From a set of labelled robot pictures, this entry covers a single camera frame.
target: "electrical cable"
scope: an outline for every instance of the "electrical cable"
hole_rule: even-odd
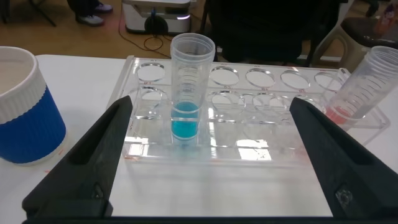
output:
[[[172,39],[169,39],[169,38],[165,37],[165,35],[163,35],[163,38],[165,38],[168,41],[172,41]]]
[[[121,38],[123,38],[123,39],[124,39],[125,41],[127,41],[127,42],[130,42],[130,43],[134,44],[136,47],[138,47],[138,48],[141,49],[141,50],[145,50],[145,51],[149,51],[149,52],[155,52],[155,53],[158,53],[158,54],[160,54],[160,55],[162,55],[162,56],[164,56],[164,57],[171,58],[170,56],[168,56],[168,55],[166,55],[166,54],[163,54],[163,53],[157,51],[157,50],[159,50],[159,49],[161,49],[161,48],[163,47],[163,40],[160,39],[160,38],[158,38],[156,35],[153,35],[152,37],[148,37],[148,38],[146,38],[146,40],[144,40],[144,47],[145,47],[145,48],[139,46],[138,44],[134,43],[133,41],[131,41],[131,40],[127,39],[125,36],[123,36],[122,33],[121,33],[121,31],[120,31],[120,25],[121,25],[121,21],[122,21],[122,16],[123,16],[123,6],[121,6],[120,18],[119,18],[119,25],[118,25],[118,32],[119,32],[119,35],[120,35]],[[157,48],[155,48],[155,49],[150,49],[150,48],[148,48],[148,47],[146,46],[146,42],[147,42],[148,40],[150,40],[150,39],[159,39],[159,40],[162,42],[162,44],[160,45],[160,47],[157,47]]]

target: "white paper cup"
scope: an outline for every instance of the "white paper cup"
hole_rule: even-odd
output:
[[[33,54],[0,47],[0,157],[31,165],[55,154],[66,127]]]

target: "white cup rim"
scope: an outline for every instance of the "white cup rim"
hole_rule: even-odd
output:
[[[1,93],[0,94],[0,99],[1,98],[5,98],[7,96],[11,96],[13,94],[16,94],[19,90],[22,89],[23,86],[27,85],[29,80],[31,80],[33,78],[33,76],[35,75],[35,71],[37,69],[37,60],[35,58],[35,55],[33,55],[32,53],[30,53],[29,51],[25,50],[25,49],[21,49],[18,47],[8,47],[8,46],[0,46],[0,53],[1,50],[3,49],[13,49],[13,50],[18,50],[20,52],[23,52],[27,55],[29,55],[33,61],[33,67],[30,70],[28,76],[26,76],[25,79],[23,79],[23,81],[21,81],[20,83],[18,83],[16,86],[12,87],[11,89],[7,90],[5,93]]]

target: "chair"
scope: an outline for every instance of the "chair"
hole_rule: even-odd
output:
[[[56,27],[57,25],[54,23],[51,18],[49,18],[46,13],[43,12],[43,10],[40,9],[40,5],[44,2],[45,0],[41,0],[38,3],[35,3],[34,0],[28,0],[29,4],[37,11],[39,12],[51,25]],[[0,0],[0,15],[3,23],[7,23],[7,20],[10,18],[10,0]]]
[[[207,33],[230,62],[247,58],[265,61],[294,61],[302,51],[302,41],[311,40],[305,62],[309,66],[329,23],[337,21],[337,0],[229,1],[207,0],[201,32],[208,13]]]
[[[330,44],[338,39],[343,43],[344,54],[339,62],[340,68],[353,72],[362,61],[366,52],[374,46],[386,46],[398,49],[396,40],[381,38],[374,32],[375,18],[347,18],[320,44],[313,56],[313,65],[326,52]]]

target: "black chair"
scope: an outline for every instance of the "black chair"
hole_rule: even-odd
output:
[[[310,39],[307,67],[317,45],[336,24],[339,3],[207,0],[201,32],[208,13],[211,30],[206,35],[223,48],[223,57],[230,62],[245,58],[293,62],[301,54],[302,41]]]
[[[51,25],[56,27],[57,25],[54,23],[54,21],[49,18],[46,13],[43,12],[43,10],[40,9],[40,5],[44,2],[45,0],[41,0],[38,3],[35,3],[34,0],[28,0],[29,4],[42,15]],[[7,20],[10,18],[10,0],[0,0],[0,15],[3,23],[7,23]]]

